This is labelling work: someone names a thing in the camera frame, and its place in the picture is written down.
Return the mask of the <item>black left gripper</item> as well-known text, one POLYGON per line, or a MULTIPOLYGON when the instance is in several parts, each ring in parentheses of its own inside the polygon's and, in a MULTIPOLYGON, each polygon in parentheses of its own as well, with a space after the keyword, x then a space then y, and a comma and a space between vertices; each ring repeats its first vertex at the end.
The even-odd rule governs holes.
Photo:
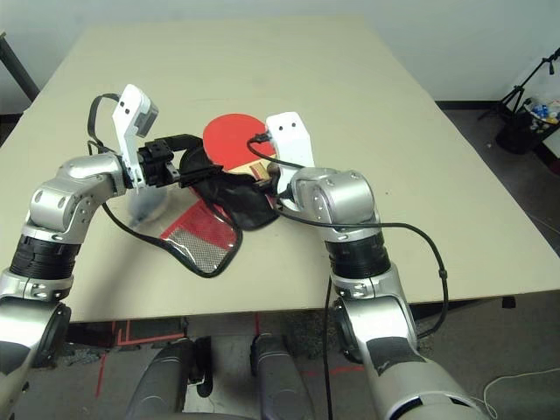
POLYGON ((179 186, 192 186, 219 174, 218 165, 179 171, 173 165, 174 151, 189 151, 203 146, 200 137, 190 134, 168 136, 147 142, 138 152, 139 164, 147 186, 164 187, 178 182, 179 186))

